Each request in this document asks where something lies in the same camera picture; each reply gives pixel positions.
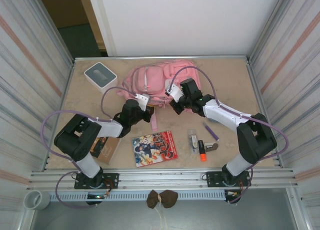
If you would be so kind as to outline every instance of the anime illustration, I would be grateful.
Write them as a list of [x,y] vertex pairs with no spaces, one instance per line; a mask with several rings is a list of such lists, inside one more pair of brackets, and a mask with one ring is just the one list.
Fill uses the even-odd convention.
[[132,139],[137,167],[155,164],[178,157],[170,131]]

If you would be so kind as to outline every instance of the book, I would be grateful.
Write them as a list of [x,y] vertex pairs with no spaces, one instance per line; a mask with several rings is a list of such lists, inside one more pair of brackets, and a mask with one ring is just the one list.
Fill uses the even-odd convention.
[[120,138],[97,137],[91,146],[90,153],[99,161],[109,164],[119,143]]
[[171,131],[135,137],[132,144],[137,167],[178,158]]

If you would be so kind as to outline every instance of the white cup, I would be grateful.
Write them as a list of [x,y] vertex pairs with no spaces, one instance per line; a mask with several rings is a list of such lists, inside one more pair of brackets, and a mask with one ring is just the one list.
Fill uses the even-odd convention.
[[46,191],[33,190],[25,195],[23,205],[30,210],[42,210],[48,206],[49,202],[49,193]]

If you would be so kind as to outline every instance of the highlighter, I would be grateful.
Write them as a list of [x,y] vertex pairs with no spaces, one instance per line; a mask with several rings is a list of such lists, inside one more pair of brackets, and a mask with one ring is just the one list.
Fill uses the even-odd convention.
[[200,153],[200,160],[201,161],[206,161],[207,156],[206,156],[206,151],[205,151],[205,146],[203,141],[198,141],[198,146],[199,146],[199,153]]

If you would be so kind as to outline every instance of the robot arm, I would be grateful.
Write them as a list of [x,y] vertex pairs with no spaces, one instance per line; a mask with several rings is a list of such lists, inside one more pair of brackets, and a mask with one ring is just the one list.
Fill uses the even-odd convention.
[[150,122],[154,108],[147,106],[149,95],[136,95],[129,99],[110,122],[91,120],[76,114],[57,134],[54,144],[69,155],[82,171],[82,177],[92,187],[100,186],[102,168],[94,161],[90,149],[97,137],[124,137],[131,126],[144,120]]
[[[237,133],[240,153],[222,168],[223,180],[227,185],[237,182],[248,167],[276,148],[277,142],[269,127],[242,118],[247,116],[267,122],[262,114],[257,113],[252,116],[220,102],[219,106],[214,96],[202,95],[193,79],[182,81],[180,86],[182,90],[173,84],[171,90],[166,91],[167,95],[173,97],[170,105],[177,114],[180,114],[184,108],[190,108],[194,113],[218,121]],[[221,106],[239,116],[226,111]]]

